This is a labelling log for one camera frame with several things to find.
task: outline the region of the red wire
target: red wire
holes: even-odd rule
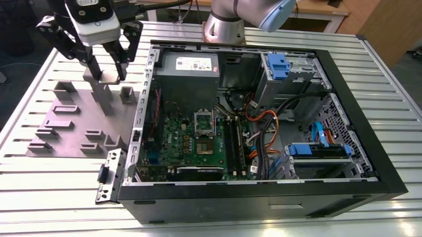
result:
[[[155,89],[153,91],[156,92],[156,97],[157,97],[157,106],[156,106],[156,113],[155,113],[155,115],[153,115],[153,124],[152,124],[151,133],[149,133],[149,136],[148,136],[148,138],[147,138],[147,140],[145,140],[145,141],[148,141],[148,140],[149,140],[149,138],[151,138],[151,136],[152,136],[152,134],[153,134],[153,129],[155,129],[155,127],[156,127],[156,122],[157,122],[157,117],[159,117],[159,92],[157,92],[157,90],[156,90],[156,89]]]

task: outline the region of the metal bracket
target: metal bracket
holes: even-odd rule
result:
[[[100,167],[100,183],[95,204],[120,204],[117,201],[127,153],[121,149],[108,152],[105,163]]]

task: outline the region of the black case frame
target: black case frame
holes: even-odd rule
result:
[[[151,44],[193,45],[196,50],[201,50],[203,47],[224,46],[231,47],[234,52],[239,52],[238,48],[250,48],[250,50],[279,49],[314,53],[331,82],[352,130],[359,137],[379,182],[306,182],[298,184],[263,182],[252,185],[121,186],[117,200],[141,223],[331,217],[368,202],[388,200],[407,192],[326,50],[161,40],[152,40]],[[283,209],[284,205],[299,205],[302,208]]]

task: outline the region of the blue plastic latch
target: blue plastic latch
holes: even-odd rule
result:
[[[350,146],[346,144],[344,146],[343,146],[343,149],[344,149],[344,152],[346,152],[346,154],[347,154],[347,156],[351,156],[351,148],[350,148]]]
[[[272,71],[272,79],[286,80],[290,73],[290,63],[287,62],[284,55],[270,53],[267,58],[270,69]]]
[[[288,146],[290,155],[311,155],[311,147],[307,144],[294,144]]]

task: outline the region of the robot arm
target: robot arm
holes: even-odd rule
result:
[[[143,24],[136,21],[140,13],[188,3],[180,0],[153,5],[135,5],[127,0],[48,0],[53,16],[45,16],[36,28],[59,52],[76,58],[88,68],[89,77],[97,83],[117,84],[125,79],[125,68],[133,62]],[[120,29],[129,41],[120,44]],[[111,55],[117,77],[103,75],[92,54],[92,46],[103,45]]]
[[[243,20],[259,29],[275,31],[288,18],[295,0],[212,0],[205,39],[215,43],[242,43]]]

